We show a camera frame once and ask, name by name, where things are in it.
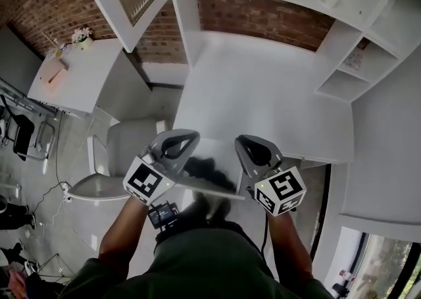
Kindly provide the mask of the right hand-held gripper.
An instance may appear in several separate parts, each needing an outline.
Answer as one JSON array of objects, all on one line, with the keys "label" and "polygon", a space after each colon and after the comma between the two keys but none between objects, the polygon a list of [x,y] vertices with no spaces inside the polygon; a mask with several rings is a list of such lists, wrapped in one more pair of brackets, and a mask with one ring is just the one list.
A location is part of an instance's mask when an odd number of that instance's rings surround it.
[{"label": "right hand-held gripper", "polygon": [[243,170],[254,176],[254,199],[269,214],[279,216],[301,204],[306,186],[294,160],[279,162],[278,147],[258,136],[240,135],[234,145]]}]

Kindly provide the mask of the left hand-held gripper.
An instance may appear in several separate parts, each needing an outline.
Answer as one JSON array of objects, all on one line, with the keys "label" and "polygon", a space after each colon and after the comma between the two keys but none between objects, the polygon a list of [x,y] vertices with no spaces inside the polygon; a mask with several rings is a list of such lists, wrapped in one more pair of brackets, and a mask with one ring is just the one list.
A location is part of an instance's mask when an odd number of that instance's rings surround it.
[{"label": "left hand-held gripper", "polygon": [[179,174],[200,142],[198,131],[174,129],[161,132],[137,155],[123,180],[129,195],[151,205],[175,187]]}]

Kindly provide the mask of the white drawer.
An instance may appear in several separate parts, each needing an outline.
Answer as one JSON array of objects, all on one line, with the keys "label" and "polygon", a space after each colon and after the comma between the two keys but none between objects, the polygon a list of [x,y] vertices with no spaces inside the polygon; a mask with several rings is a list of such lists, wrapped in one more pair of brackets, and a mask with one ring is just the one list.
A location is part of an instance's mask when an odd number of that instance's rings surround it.
[{"label": "white drawer", "polygon": [[177,187],[232,200],[245,200],[245,196],[241,194],[243,170],[232,143],[201,138],[192,157],[200,161],[212,159],[214,163],[212,175],[221,173],[226,180],[221,181],[218,178],[215,181],[214,177],[211,180],[198,178],[183,172],[176,184]]}]

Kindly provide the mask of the dark cloth item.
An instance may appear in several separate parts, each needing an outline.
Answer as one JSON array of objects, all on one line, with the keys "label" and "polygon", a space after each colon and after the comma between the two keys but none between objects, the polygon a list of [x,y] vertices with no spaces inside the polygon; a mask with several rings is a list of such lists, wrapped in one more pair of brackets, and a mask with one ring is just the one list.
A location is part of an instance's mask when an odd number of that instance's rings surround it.
[{"label": "dark cloth item", "polygon": [[191,177],[201,178],[225,190],[235,192],[235,184],[225,173],[216,168],[213,158],[201,159],[190,157],[184,166],[184,171]]}]

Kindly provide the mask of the person's left forearm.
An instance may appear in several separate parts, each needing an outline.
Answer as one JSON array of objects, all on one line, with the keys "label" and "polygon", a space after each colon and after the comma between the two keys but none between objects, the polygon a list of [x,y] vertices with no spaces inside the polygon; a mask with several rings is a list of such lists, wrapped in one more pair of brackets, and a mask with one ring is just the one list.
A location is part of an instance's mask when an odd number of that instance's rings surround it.
[{"label": "person's left forearm", "polygon": [[128,276],[148,211],[144,203],[130,196],[101,241],[98,259],[123,280]]}]

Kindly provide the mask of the person's right forearm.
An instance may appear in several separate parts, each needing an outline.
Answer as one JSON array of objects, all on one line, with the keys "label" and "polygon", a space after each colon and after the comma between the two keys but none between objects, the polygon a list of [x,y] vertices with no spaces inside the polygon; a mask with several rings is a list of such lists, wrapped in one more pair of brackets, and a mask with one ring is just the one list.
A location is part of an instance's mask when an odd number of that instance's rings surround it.
[{"label": "person's right forearm", "polygon": [[289,213],[273,216],[267,213],[274,261],[280,279],[302,283],[313,278],[312,260],[299,238]]}]

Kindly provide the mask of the white desk with hutch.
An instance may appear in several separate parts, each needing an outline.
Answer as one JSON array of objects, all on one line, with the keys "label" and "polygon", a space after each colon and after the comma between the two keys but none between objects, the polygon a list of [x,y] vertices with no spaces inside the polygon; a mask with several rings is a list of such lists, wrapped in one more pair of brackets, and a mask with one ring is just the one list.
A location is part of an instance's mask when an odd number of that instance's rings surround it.
[{"label": "white desk with hutch", "polygon": [[[195,0],[173,0],[190,66],[175,125],[231,141],[252,134],[287,157],[356,161],[357,180],[391,190],[421,157],[421,87],[405,65],[421,46],[421,0],[282,0],[334,18],[317,51],[206,32]],[[343,62],[362,54],[355,71]]]}]

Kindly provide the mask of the white side desk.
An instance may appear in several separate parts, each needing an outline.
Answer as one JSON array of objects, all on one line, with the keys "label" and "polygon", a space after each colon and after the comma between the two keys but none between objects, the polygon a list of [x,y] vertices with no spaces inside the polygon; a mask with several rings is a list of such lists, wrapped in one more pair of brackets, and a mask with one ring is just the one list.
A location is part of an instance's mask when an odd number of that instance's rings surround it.
[{"label": "white side desk", "polygon": [[85,50],[73,47],[59,58],[68,72],[48,84],[44,74],[53,59],[51,55],[42,62],[29,98],[71,113],[104,112],[118,121],[146,116],[151,90],[118,39],[97,40]]}]

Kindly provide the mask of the white chair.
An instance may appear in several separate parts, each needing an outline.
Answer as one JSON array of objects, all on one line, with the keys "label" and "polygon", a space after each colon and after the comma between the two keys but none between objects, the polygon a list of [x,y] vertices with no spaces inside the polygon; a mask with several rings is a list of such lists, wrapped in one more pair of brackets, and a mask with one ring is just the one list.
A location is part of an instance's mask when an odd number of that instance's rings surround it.
[{"label": "white chair", "polygon": [[88,136],[86,144],[90,175],[69,188],[67,196],[93,202],[128,198],[123,179],[134,157],[165,130],[168,130],[165,120],[143,118],[111,126],[105,143],[96,135]]}]

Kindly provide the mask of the person's right black shoe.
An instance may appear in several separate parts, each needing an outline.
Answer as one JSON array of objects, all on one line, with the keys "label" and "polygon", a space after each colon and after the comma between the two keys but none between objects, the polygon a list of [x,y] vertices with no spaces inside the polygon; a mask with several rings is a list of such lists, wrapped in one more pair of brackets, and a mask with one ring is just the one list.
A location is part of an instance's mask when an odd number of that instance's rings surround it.
[{"label": "person's right black shoe", "polygon": [[231,201],[229,199],[223,199],[212,216],[213,223],[221,223],[225,221],[230,211]]}]

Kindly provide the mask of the person's black shoe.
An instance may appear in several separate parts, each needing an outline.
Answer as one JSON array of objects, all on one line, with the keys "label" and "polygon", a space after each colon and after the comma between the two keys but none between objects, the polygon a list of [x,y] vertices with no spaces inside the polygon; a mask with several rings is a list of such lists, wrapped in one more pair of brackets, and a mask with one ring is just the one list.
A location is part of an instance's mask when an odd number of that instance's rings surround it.
[{"label": "person's black shoe", "polygon": [[221,223],[225,221],[230,211],[231,201],[229,199],[223,199],[212,216],[213,223]]},{"label": "person's black shoe", "polygon": [[193,203],[191,205],[191,217],[196,223],[204,223],[208,221],[211,213],[211,205],[207,197],[202,193],[193,194]]}]

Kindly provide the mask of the black monitor device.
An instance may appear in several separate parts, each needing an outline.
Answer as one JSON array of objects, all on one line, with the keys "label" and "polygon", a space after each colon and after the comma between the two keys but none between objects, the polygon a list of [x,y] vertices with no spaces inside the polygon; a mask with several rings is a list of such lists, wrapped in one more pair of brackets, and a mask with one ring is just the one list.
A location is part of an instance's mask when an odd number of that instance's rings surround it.
[{"label": "black monitor device", "polygon": [[159,205],[150,205],[148,218],[154,229],[163,231],[178,217],[179,211],[175,203],[166,202]]}]

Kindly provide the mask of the person's left black shoe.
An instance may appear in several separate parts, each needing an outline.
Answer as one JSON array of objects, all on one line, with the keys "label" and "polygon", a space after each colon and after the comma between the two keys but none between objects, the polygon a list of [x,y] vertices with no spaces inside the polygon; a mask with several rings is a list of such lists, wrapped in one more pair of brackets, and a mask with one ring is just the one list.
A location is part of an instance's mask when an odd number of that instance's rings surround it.
[{"label": "person's left black shoe", "polygon": [[211,205],[207,197],[202,193],[193,194],[193,203],[191,205],[191,217],[196,223],[204,223],[208,221],[211,213]]}]

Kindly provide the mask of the person's dark trousers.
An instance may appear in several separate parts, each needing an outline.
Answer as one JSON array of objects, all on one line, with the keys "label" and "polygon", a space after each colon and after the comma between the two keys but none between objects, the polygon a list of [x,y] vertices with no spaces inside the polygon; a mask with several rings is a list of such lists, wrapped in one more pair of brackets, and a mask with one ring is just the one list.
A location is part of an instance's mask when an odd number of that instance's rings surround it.
[{"label": "person's dark trousers", "polygon": [[262,259],[265,259],[264,254],[259,250],[257,245],[245,234],[241,226],[232,221],[222,221],[218,222],[217,224],[209,223],[206,220],[199,222],[175,221],[171,226],[167,225],[165,231],[158,233],[157,237],[155,238],[156,244],[154,251],[156,251],[159,245],[162,244],[165,240],[168,240],[169,238],[176,236],[177,234],[182,234],[184,232],[197,229],[224,229],[236,232],[257,250]]}]

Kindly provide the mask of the white power strip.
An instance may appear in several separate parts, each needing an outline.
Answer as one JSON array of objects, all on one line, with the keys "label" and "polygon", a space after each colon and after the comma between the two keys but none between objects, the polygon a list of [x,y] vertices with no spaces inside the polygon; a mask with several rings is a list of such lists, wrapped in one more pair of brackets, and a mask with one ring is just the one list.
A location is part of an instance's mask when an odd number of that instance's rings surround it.
[{"label": "white power strip", "polygon": [[60,183],[61,190],[63,191],[63,201],[66,203],[70,203],[72,201],[71,195],[68,193],[70,190],[70,185],[67,182]]}]

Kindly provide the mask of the person's green shirt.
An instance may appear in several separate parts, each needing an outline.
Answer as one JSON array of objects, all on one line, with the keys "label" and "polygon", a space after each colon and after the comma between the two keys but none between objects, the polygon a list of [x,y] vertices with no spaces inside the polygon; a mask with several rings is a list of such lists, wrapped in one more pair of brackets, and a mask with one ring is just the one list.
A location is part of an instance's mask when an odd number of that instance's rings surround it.
[{"label": "person's green shirt", "polygon": [[155,251],[142,275],[120,280],[91,258],[59,299],[334,299],[316,279],[289,289],[276,281],[257,249],[224,229],[177,234]]}]

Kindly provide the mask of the clear storage bin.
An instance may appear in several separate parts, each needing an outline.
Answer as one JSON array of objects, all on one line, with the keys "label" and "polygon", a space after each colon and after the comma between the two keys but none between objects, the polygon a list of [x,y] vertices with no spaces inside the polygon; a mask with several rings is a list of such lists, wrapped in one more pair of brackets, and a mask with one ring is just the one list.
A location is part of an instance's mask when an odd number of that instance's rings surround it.
[{"label": "clear storage bin", "polygon": [[40,123],[38,133],[35,140],[36,154],[33,156],[35,160],[43,161],[49,158],[53,144],[55,141],[55,127],[48,121]]}]

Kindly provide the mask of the small patterned paper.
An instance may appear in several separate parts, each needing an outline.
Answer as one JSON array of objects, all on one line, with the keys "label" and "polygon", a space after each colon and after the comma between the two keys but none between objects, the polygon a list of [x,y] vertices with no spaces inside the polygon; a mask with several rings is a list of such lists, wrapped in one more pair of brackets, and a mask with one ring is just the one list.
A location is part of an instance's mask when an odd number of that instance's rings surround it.
[{"label": "small patterned paper", "polygon": [[362,54],[356,51],[350,53],[343,64],[355,71],[359,71],[362,65]]}]

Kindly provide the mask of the wooden board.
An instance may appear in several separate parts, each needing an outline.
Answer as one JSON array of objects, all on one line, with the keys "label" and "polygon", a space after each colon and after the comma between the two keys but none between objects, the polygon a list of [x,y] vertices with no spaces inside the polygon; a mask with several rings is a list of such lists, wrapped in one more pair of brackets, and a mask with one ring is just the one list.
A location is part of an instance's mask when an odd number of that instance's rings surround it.
[{"label": "wooden board", "polygon": [[48,84],[52,84],[56,78],[68,72],[68,65],[60,59],[53,59],[50,61],[45,69],[45,80]]}]

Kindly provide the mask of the potted pale flowers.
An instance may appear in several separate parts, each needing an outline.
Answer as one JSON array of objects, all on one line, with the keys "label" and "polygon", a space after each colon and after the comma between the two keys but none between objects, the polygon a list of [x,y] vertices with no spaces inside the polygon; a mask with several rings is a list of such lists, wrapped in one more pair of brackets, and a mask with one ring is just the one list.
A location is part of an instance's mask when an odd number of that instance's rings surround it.
[{"label": "potted pale flowers", "polygon": [[77,28],[72,35],[72,43],[85,50],[93,43],[92,31],[89,27]]}]

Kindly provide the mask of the reed diffuser with sticks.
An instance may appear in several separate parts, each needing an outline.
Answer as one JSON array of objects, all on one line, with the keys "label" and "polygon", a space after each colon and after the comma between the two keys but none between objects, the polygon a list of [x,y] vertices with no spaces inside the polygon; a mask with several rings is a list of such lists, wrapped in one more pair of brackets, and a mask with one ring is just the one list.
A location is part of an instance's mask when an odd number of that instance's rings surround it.
[{"label": "reed diffuser with sticks", "polygon": [[62,56],[62,50],[60,49],[60,47],[44,31],[41,31],[41,33],[47,39],[47,41],[55,48],[55,57],[59,59]]}]

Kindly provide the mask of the black box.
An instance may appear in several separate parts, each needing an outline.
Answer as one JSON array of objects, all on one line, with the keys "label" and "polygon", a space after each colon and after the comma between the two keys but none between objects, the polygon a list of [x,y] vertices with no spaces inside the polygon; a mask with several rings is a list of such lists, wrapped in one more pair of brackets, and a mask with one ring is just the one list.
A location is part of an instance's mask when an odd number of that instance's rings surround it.
[{"label": "black box", "polygon": [[21,160],[25,161],[30,146],[30,139],[34,133],[34,123],[25,115],[14,115],[12,119],[17,125],[12,150]]}]

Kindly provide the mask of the black flask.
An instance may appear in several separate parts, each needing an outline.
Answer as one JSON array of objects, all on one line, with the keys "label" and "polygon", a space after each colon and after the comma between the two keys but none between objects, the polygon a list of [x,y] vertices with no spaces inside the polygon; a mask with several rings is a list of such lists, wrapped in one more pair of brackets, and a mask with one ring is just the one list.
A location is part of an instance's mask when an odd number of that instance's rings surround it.
[{"label": "black flask", "polygon": [[335,283],[332,286],[332,289],[337,294],[336,299],[346,299],[348,297],[349,289],[346,286],[343,286],[339,283]]}]

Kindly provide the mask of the black framed window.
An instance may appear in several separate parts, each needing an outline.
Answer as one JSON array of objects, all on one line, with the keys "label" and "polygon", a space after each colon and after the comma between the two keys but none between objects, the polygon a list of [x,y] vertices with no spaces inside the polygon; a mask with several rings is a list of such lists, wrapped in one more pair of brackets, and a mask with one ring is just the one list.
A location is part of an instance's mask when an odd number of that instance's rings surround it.
[{"label": "black framed window", "polygon": [[350,299],[409,299],[421,281],[421,243],[363,234]]}]

